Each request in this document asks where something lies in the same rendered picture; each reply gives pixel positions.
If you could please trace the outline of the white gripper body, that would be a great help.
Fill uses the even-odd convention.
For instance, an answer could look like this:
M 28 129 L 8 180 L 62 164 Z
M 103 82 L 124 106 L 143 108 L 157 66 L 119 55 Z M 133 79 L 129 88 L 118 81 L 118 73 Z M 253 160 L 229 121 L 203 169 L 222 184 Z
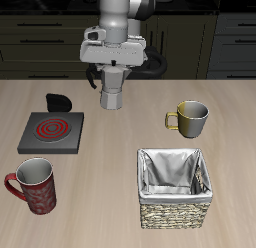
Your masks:
M 143 37 L 129 37 L 115 47 L 109 47 L 103 41 L 84 40 L 80 49 L 80 60 L 87 63 L 141 66 L 146 59 Z

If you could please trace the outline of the silver moka pot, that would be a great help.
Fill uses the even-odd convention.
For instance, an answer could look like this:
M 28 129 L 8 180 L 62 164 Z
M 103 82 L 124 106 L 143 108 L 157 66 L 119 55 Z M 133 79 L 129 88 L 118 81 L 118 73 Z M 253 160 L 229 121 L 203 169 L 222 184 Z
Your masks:
M 86 77 L 93 89 L 94 84 L 92 75 L 101 77 L 102 90 L 100 105 L 107 110 L 118 110 L 122 107 L 122 85 L 124 80 L 131 73 L 131 70 L 123 65 L 117 65 L 112 61 L 110 65 L 90 63 L 86 70 Z

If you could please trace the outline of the round black stove knob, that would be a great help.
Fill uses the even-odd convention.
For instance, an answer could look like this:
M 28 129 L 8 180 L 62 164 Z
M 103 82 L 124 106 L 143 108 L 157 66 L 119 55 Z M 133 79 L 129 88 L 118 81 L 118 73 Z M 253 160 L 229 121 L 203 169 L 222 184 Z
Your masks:
M 64 95 L 48 93 L 46 101 L 49 112 L 69 112 L 72 109 L 71 100 Z

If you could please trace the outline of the dark grey stove plate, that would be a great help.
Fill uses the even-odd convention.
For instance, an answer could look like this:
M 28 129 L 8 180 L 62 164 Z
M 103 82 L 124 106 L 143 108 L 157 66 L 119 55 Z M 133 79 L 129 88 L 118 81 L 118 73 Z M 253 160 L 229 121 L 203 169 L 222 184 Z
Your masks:
M 32 112 L 19 145 L 19 154 L 77 154 L 82 112 Z

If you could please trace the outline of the dark kitchen cupboards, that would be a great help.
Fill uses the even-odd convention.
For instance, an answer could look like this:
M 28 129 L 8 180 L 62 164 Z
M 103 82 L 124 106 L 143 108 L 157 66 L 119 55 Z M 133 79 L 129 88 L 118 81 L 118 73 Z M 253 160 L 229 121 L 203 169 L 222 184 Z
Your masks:
M 0 79 L 83 79 L 85 29 L 100 15 L 89 0 L 0 0 Z M 158 4 L 143 21 L 146 44 L 167 60 L 164 79 L 204 79 L 217 16 Z

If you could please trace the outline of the yellow and grey mug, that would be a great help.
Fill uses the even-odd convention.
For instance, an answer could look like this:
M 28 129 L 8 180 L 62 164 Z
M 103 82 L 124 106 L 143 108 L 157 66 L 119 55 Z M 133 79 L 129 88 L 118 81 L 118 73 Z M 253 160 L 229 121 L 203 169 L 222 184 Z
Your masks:
M 166 113 L 165 127 L 169 130 L 178 130 L 186 138 L 196 138 L 201 134 L 208 115 L 209 110 L 203 103 L 183 101 L 177 105 L 175 112 Z M 177 126 L 168 124 L 170 116 L 177 118 Z

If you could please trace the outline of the wicker basket with white lining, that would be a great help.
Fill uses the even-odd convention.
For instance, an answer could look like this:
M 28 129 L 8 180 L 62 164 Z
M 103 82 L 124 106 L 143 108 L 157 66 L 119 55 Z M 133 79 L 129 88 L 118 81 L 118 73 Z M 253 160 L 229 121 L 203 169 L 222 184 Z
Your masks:
M 139 149 L 137 183 L 143 229 L 202 226 L 213 191 L 200 149 Z

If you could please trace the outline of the red patterned mug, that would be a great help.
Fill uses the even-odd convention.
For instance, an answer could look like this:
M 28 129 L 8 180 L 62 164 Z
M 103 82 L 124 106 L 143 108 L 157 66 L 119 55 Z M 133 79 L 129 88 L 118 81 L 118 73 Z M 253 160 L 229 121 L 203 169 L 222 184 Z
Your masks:
M 48 214 L 57 204 L 53 167 L 47 159 L 24 161 L 15 173 L 5 177 L 4 185 L 9 192 L 25 201 L 34 214 Z

